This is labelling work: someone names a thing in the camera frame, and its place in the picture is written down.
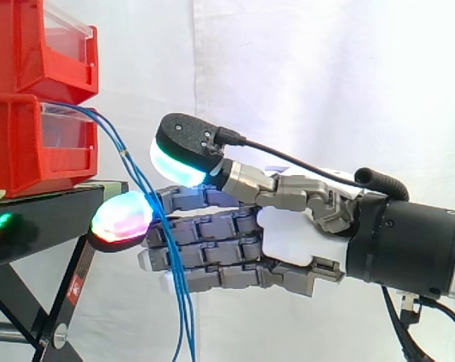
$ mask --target screw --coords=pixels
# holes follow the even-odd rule
[[[68,340],[68,327],[64,323],[59,324],[54,330],[53,334],[53,347],[61,349]]]

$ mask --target black cylinder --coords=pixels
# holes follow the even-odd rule
[[[455,266],[455,212],[368,194],[359,201],[358,231],[346,274],[398,290],[447,295]]]

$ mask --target red label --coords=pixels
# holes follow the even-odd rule
[[[71,304],[76,305],[76,303],[78,303],[81,289],[83,289],[83,283],[83,279],[81,279],[78,275],[73,276],[71,284],[68,288],[68,293],[66,294],[66,298],[69,299]]]

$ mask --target robotic hand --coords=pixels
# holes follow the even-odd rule
[[[226,145],[298,168],[264,172],[225,158]],[[443,311],[436,300],[455,299],[455,211],[410,203],[403,184],[372,170],[358,170],[352,181],[187,115],[162,120],[151,156],[160,173],[186,186],[158,192],[165,213],[228,208],[171,218],[190,291],[278,285],[312,296],[316,278],[377,283],[407,359],[431,360],[407,329],[420,319],[415,302]],[[160,224],[143,246],[143,268],[170,268]],[[387,287],[404,293],[400,320]]]
[[[270,177],[283,176],[296,181],[298,188],[312,187],[312,173],[297,168],[277,169]],[[321,185],[323,180],[316,180]],[[329,179],[326,195],[336,190],[346,201],[355,200],[360,189],[343,186]],[[271,287],[278,285],[292,293],[312,296],[314,280],[322,278],[339,282],[346,273],[345,255],[349,238],[324,232],[345,225],[343,216],[337,220],[316,206],[315,195],[309,203],[319,213],[312,218],[306,212],[260,207],[243,204],[213,186],[194,189],[170,187],[158,194],[167,212],[191,211],[205,207],[223,207],[214,214],[180,217],[171,221],[171,230],[179,245],[191,292],[201,292],[212,287],[245,288],[250,286]],[[349,213],[345,218],[352,219]],[[149,230],[139,255],[142,268],[153,271],[168,270],[170,262],[161,224]],[[173,292],[170,274],[162,277],[163,284]]]

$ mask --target green led light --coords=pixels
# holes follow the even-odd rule
[[[0,216],[0,229],[5,226],[12,216],[12,213],[4,213]]]

